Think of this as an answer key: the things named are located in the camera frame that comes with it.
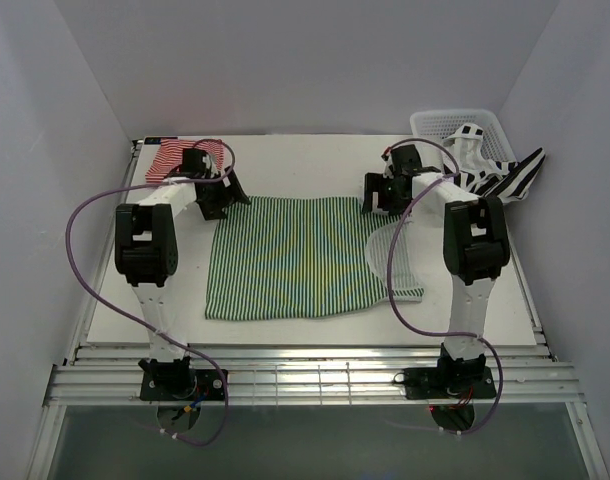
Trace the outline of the red white striped tank top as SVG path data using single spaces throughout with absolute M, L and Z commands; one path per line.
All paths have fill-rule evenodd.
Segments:
M 201 149 L 215 158 L 218 172 L 224 164 L 224 148 L 217 141 L 198 141 L 178 138 L 162 138 L 152 165 L 145 174 L 148 183 L 160 183 L 170 172 L 179 167 L 185 149 Z

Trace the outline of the green white striped tank top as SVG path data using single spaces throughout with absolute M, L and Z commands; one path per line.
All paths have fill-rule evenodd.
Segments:
M 353 197 L 256 196 L 229 208 L 210 254 L 210 320 L 318 319 L 394 297 L 420 302 L 411 221 L 362 214 Z

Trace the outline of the aluminium frame rail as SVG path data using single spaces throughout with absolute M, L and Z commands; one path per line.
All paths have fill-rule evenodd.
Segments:
M 83 346 L 54 368 L 47 405 L 130 405 L 138 402 L 142 345 Z M 407 367 L 435 364 L 436 348 L 215 348 L 229 373 L 234 406 L 398 405 Z M 506 403 L 575 403 L 585 399 L 574 367 L 550 358 L 545 344 L 499 348 Z

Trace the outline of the black white striped tank top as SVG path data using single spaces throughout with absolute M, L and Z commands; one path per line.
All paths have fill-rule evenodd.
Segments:
M 547 157 L 539 147 L 521 161 L 494 162 L 482 157 L 477 140 L 456 138 L 453 144 L 442 145 L 458 165 L 459 173 L 452 179 L 458 187 L 477 196 L 495 196 L 504 204 L 526 198 Z

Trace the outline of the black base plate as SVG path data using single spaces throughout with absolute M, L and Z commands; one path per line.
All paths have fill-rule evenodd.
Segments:
M 138 398 L 148 402 L 188 402 L 225 399 L 224 382 L 213 369 L 189 369 L 180 374 L 144 373 Z
M 463 378 L 447 377 L 437 367 L 405 368 L 394 377 L 393 383 L 404 388 L 408 400 L 493 399 L 497 394 L 489 367 L 481 374 Z

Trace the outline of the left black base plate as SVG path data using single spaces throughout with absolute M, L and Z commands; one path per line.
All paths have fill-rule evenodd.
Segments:
M 225 399 L 224 382 L 213 369 L 189 369 L 180 374 L 144 373 L 138 398 L 148 402 L 188 402 Z

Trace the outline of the white plastic basket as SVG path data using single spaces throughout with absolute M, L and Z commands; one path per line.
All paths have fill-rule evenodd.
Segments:
M 491 111 L 444 109 L 415 112 L 410 116 L 412 135 L 451 145 L 456 138 L 477 140 L 483 158 L 516 162 L 504 130 Z

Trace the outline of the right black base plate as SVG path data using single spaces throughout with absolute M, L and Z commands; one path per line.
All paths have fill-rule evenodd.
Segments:
M 481 374 L 463 378 L 447 377 L 437 367 L 405 368 L 394 377 L 393 383 L 404 388 L 408 400 L 493 399 L 497 394 L 489 367 Z

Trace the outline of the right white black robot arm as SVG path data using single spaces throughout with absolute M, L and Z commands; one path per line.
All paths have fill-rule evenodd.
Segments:
M 402 221 L 422 200 L 432 201 L 443 219 L 443 259 L 452 279 L 449 329 L 445 333 L 412 330 L 428 337 L 442 337 L 437 366 L 429 377 L 449 397 L 459 397 L 473 383 L 484 379 L 489 347 L 483 338 L 489 296 L 503 267 L 509 263 L 510 247 L 503 204 L 500 199 L 480 197 L 460 187 L 456 159 L 443 146 L 424 139 L 447 155 L 450 171 L 422 164 L 410 138 L 388 147 L 382 154 L 382 174 L 364 176 L 364 214 L 379 209 Z

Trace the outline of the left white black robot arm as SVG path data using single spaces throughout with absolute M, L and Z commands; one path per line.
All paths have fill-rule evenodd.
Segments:
M 230 206 L 250 202 L 234 166 L 218 166 L 209 145 L 235 157 L 220 139 L 199 140 L 182 150 L 180 165 L 152 193 L 118 205 L 115 212 L 116 270 L 132 287 L 149 325 L 150 357 L 139 366 L 155 385 L 179 400 L 195 392 L 197 376 L 190 369 L 186 343 L 169 338 L 174 308 L 167 298 L 180 264 L 175 220 L 192 204 L 199 207 L 204 220 L 214 221 L 225 219 Z

